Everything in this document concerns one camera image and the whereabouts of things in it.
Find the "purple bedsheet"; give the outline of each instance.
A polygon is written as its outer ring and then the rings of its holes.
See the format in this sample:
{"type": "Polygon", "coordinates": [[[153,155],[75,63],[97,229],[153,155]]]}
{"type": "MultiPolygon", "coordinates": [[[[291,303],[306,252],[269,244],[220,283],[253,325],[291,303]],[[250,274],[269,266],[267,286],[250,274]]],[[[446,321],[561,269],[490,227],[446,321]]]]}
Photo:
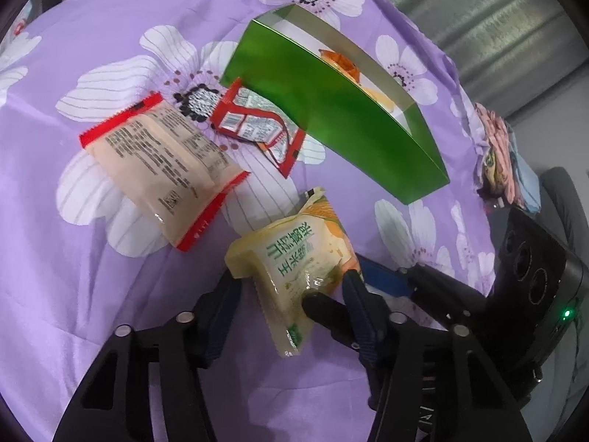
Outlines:
{"type": "MultiPolygon", "coordinates": [[[[0,393],[35,442],[51,440],[114,327],[143,329],[190,309],[219,279],[231,241],[292,212],[310,187],[327,189],[361,254],[390,267],[423,261],[485,293],[493,282],[475,191],[482,126],[454,64],[388,0],[67,0],[0,56],[0,105],[0,393]],[[253,174],[190,252],[172,249],[78,135],[150,91],[173,101],[195,84],[221,89],[247,22],[291,1],[405,86],[451,183],[403,206],[312,138],[285,180],[204,121],[197,124],[253,174]]],[[[390,303],[429,322],[407,301],[390,303]]],[[[279,358],[249,285],[202,385],[220,441],[362,441],[374,416],[355,354],[316,327],[300,357],[279,358]]]]}

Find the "red snack wrapper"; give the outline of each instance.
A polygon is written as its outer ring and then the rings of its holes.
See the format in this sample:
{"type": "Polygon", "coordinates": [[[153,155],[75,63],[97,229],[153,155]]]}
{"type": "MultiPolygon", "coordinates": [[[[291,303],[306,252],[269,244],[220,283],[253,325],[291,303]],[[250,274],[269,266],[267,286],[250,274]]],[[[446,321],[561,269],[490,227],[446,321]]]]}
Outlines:
{"type": "Polygon", "coordinates": [[[159,93],[84,132],[80,143],[182,251],[249,174],[159,93]]]}
{"type": "Polygon", "coordinates": [[[305,132],[278,106],[236,79],[210,117],[216,131],[256,143],[287,178],[303,145],[305,132]]]}

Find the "red package edge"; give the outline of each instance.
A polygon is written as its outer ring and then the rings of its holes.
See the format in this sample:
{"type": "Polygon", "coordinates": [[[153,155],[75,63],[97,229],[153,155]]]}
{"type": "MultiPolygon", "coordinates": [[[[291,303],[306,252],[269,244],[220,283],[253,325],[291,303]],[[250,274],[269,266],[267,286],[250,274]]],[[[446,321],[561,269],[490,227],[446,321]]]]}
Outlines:
{"type": "MultiPolygon", "coordinates": [[[[105,121],[102,121],[98,125],[90,128],[87,131],[84,131],[80,135],[80,143],[82,144],[82,148],[86,148],[90,143],[96,141],[101,136],[104,136],[108,132],[112,131],[113,129],[117,128],[117,126],[122,125],[125,123],[130,117],[145,113],[149,108],[154,107],[158,103],[161,103],[164,98],[161,96],[160,93],[154,93],[144,99],[142,99],[139,103],[127,108],[120,113],[115,114],[114,116],[109,117],[105,121]]],[[[239,173],[229,184],[227,184],[220,193],[217,194],[211,200],[210,203],[204,208],[204,210],[198,215],[198,218],[193,222],[193,225],[190,226],[190,229],[186,231],[184,237],[180,240],[179,243],[176,244],[176,248],[180,249],[181,251],[186,252],[194,242],[198,239],[198,236],[202,234],[202,232],[207,228],[209,223],[213,220],[213,218],[219,212],[221,206],[223,205],[225,198],[229,191],[231,191],[235,186],[240,184],[247,178],[250,173],[248,171],[243,171],[239,173]]]]}
{"type": "Polygon", "coordinates": [[[124,109],[120,113],[117,113],[114,116],[109,117],[108,119],[102,121],[93,128],[84,131],[80,135],[80,143],[82,144],[82,148],[86,148],[86,146],[88,146],[90,143],[93,143],[93,141],[96,141],[99,137],[104,136],[109,131],[115,129],[117,126],[122,125],[130,117],[145,113],[145,111],[147,111],[149,108],[153,108],[155,105],[161,103],[163,100],[164,98],[161,96],[160,93],[154,93],[142,99],[139,103],[131,106],[130,108],[124,109]]]}
{"type": "MultiPolygon", "coordinates": [[[[243,115],[254,115],[254,116],[262,116],[262,117],[270,117],[274,120],[276,118],[280,119],[280,122],[284,124],[281,117],[271,111],[265,111],[262,109],[254,109],[254,108],[244,108],[239,106],[233,102],[237,92],[242,87],[241,78],[237,78],[231,86],[228,88],[227,92],[223,95],[221,101],[214,109],[213,113],[210,116],[211,123],[214,125],[214,130],[225,134],[229,137],[235,137],[235,133],[233,131],[228,131],[227,129],[220,128],[219,125],[221,124],[223,117],[228,112],[243,114],[243,115]]],[[[299,153],[303,147],[303,141],[306,133],[299,128],[294,136],[293,140],[289,142],[289,148],[285,156],[284,162],[278,162],[273,157],[272,152],[269,150],[269,147],[263,143],[254,143],[260,148],[260,150],[264,153],[266,158],[271,159],[274,165],[276,165],[279,173],[284,178],[288,178],[290,172],[292,171],[293,166],[296,163],[297,158],[299,157],[299,153]]]]}
{"type": "Polygon", "coordinates": [[[223,190],[218,193],[217,196],[213,198],[213,200],[207,205],[207,207],[200,213],[200,216],[196,219],[194,224],[188,229],[184,237],[180,240],[180,242],[176,245],[177,249],[186,252],[190,247],[194,244],[194,242],[198,239],[198,236],[202,234],[202,232],[208,227],[209,223],[213,220],[215,215],[219,212],[221,206],[225,202],[225,198],[229,191],[231,191],[235,186],[243,182],[245,178],[249,176],[248,171],[241,172],[237,177],[233,178],[228,185],[223,188],[223,190]]]}

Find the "qr code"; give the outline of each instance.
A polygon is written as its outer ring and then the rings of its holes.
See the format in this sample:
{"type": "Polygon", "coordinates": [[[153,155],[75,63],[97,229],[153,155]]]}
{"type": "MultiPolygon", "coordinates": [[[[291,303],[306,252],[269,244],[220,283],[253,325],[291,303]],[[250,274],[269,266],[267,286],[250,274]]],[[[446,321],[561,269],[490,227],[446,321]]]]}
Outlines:
{"type": "Polygon", "coordinates": [[[169,209],[175,207],[181,201],[181,197],[175,191],[170,191],[164,198],[164,203],[169,209]]]}

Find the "open box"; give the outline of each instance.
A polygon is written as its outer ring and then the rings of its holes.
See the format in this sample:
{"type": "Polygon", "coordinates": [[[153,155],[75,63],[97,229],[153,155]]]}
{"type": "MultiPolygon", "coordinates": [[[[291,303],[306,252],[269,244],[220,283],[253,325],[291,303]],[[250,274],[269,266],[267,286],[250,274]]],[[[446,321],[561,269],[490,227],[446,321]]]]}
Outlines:
{"type": "Polygon", "coordinates": [[[361,48],[295,4],[247,26],[223,74],[279,106],[300,128],[344,157],[404,204],[449,183],[419,107],[361,48]],[[360,84],[394,102],[385,109],[320,57],[331,50],[360,70],[360,84]]]}

